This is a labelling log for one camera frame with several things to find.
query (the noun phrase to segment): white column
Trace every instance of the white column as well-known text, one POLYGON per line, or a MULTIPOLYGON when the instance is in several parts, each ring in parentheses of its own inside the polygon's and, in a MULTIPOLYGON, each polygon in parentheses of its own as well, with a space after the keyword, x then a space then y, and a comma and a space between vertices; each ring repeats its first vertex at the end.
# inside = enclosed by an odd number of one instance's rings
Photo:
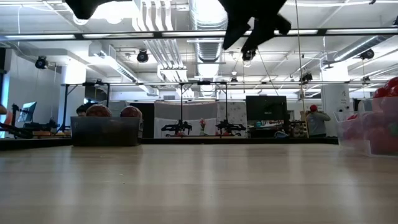
MULTIPOLYGON (((333 68, 322 68, 322 81, 348 81, 348 69, 345 62, 331 65, 333 68)), ((352 110, 349 103, 348 84, 329 84, 321 87, 323 111, 331 121, 326 122, 326 135, 337 136, 335 112, 352 110)))
MULTIPOLYGON (((86 81, 86 67, 76 60, 71 60, 70 63, 62 67, 62 83, 76 84, 86 81)), ((68 95, 67 112, 65 125, 70 125, 70 117, 77 116, 76 109, 84 103, 85 87, 78 86, 68 95)), ((65 101, 65 87, 60 89, 58 123, 62 125, 63 120, 63 106, 65 101)))

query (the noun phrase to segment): clear plastic bin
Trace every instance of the clear plastic bin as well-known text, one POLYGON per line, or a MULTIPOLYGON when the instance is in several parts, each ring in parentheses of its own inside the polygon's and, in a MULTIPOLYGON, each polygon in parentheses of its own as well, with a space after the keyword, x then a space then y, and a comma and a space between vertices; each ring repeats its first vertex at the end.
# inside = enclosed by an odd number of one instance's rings
POLYGON ((339 144, 367 156, 398 156, 398 97, 360 102, 358 117, 336 113, 339 144))
POLYGON ((366 155, 363 146, 362 122, 360 122, 357 112, 335 112, 335 118, 340 148, 366 155))

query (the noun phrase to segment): table surface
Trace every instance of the table surface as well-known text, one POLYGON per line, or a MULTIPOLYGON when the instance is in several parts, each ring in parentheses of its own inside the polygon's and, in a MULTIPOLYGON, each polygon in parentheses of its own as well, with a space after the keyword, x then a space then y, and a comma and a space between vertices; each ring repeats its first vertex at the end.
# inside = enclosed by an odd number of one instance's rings
POLYGON ((398 159, 338 146, 0 152, 0 223, 398 223, 398 159))

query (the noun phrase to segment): gray bin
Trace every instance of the gray bin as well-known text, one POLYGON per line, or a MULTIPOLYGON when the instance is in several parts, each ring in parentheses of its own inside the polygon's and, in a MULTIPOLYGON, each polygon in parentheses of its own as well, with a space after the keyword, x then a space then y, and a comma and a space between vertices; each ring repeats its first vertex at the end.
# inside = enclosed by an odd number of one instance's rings
POLYGON ((71 117, 74 146, 137 146, 142 139, 139 118, 71 117))

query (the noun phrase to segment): monitor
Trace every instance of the monitor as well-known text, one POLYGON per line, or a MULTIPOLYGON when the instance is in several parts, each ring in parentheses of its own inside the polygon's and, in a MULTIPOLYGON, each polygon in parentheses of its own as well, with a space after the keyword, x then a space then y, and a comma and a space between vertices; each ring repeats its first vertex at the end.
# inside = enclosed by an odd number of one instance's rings
POLYGON ((36 109, 37 102, 25 103, 20 110, 18 122, 31 122, 33 120, 33 112, 36 109))
POLYGON ((247 96, 248 121, 287 119, 286 96, 247 96))

